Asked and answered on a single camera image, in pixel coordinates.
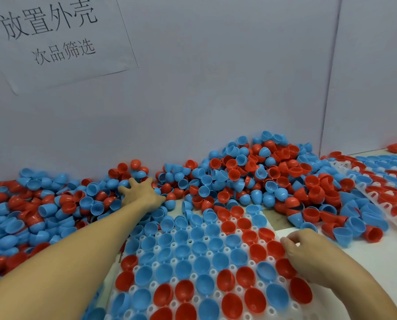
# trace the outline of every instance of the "white partition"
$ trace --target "white partition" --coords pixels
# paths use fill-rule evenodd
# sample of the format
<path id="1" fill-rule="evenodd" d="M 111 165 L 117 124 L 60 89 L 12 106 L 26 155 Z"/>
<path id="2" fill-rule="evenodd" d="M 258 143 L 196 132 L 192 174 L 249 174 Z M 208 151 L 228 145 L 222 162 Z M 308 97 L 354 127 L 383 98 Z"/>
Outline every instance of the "white partition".
<path id="1" fill-rule="evenodd" d="M 118 0 L 139 68 L 15 96 L 0 179 L 201 160 L 261 130 L 320 146 L 339 0 Z"/>
<path id="2" fill-rule="evenodd" d="M 397 142 L 397 0 L 342 0 L 321 153 Z"/>

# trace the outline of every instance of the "paper sign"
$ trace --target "paper sign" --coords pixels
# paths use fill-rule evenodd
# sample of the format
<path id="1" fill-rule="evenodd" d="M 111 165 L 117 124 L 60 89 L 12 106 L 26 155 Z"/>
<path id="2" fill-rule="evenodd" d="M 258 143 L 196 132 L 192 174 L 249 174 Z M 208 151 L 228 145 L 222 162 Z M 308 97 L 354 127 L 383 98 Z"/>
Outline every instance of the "paper sign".
<path id="1" fill-rule="evenodd" d="M 0 0 L 0 71 L 16 94 L 134 67 L 117 0 Z"/>

